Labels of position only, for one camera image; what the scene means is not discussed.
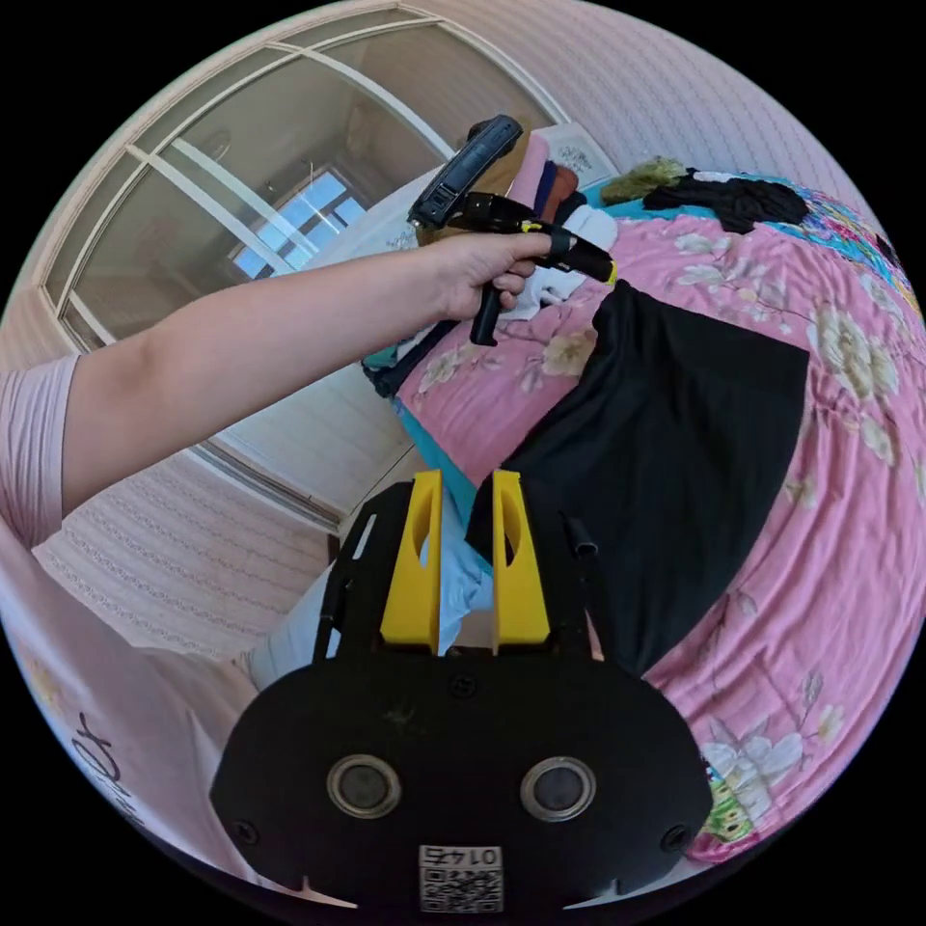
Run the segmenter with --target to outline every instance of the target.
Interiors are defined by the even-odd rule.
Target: qr code
[[[498,849],[422,846],[420,871],[423,912],[498,913],[504,908]]]

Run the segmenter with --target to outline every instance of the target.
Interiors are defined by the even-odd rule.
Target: pink towel
[[[521,205],[533,208],[533,201],[540,185],[543,166],[550,158],[550,143],[536,132],[528,139],[528,149],[524,152],[524,161],[518,176],[511,183],[508,198]]]

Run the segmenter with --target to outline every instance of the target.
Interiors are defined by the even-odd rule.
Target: pink sleeve
[[[78,359],[0,372],[0,518],[29,548],[61,529],[65,412]]]

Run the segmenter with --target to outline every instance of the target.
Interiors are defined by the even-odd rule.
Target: pink floral bedsheet
[[[880,716],[926,613],[926,331],[861,264],[767,226],[624,221],[622,276],[810,353],[801,435],[749,559],[648,673],[688,719],[715,807],[690,855],[729,858],[832,785]],[[460,326],[400,400],[480,484],[577,383],[606,290],[586,282],[473,347]]]

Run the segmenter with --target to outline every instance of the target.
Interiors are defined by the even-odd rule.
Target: black skirt
[[[558,497],[599,550],[605,655],[643,674],[749,555],[794,455],[807,354],[621,281],[573,392],[501,468]],[[468,541],[491,561],[491,479]]]

